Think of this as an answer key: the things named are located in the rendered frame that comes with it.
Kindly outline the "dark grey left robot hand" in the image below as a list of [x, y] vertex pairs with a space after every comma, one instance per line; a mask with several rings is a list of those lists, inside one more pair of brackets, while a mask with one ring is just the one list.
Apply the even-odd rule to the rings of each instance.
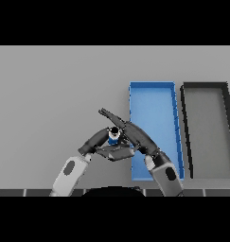
[[78, 152], [82, 156], [85, 156], [87, 153], [90, 153], [92, 156], [96, 153], [111, 162], [133, 157], [137, 149], [131, 147], [129, 140], [123, 135], [122, 130], [119, 130], [120, 136], [118, 144], [113, 146], [109, 145], [109, 129], [105, 128], [95, 133], [78, 149]]

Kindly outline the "blue pipe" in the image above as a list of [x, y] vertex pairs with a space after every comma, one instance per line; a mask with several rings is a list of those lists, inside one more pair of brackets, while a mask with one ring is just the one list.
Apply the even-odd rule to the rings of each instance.
[[120, 136], [120, 131], [117, 127], [112, 127], [109, 129], [109, 145], [117, 145]]

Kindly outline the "blue bin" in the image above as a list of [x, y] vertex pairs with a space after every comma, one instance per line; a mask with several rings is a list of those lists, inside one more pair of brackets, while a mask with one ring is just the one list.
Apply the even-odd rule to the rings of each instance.
[[131, 81], [130, 121], [164, 151], [185, 177], [177, 95], [173, 81]]

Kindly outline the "dark grey bin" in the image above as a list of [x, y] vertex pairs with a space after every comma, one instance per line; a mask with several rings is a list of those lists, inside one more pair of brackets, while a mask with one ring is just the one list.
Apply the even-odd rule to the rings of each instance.
[[184, 82], [180, 88], [191, 179], [230, 179], [230, 93], [227, 82]]

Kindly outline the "flat black arc shape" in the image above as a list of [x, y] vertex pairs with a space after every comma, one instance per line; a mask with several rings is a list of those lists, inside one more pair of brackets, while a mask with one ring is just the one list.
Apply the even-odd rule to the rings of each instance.
[[85, 197], [143, 197], [143, 193], [134, 187], [108, 186], [92, 188], [84, 194]]

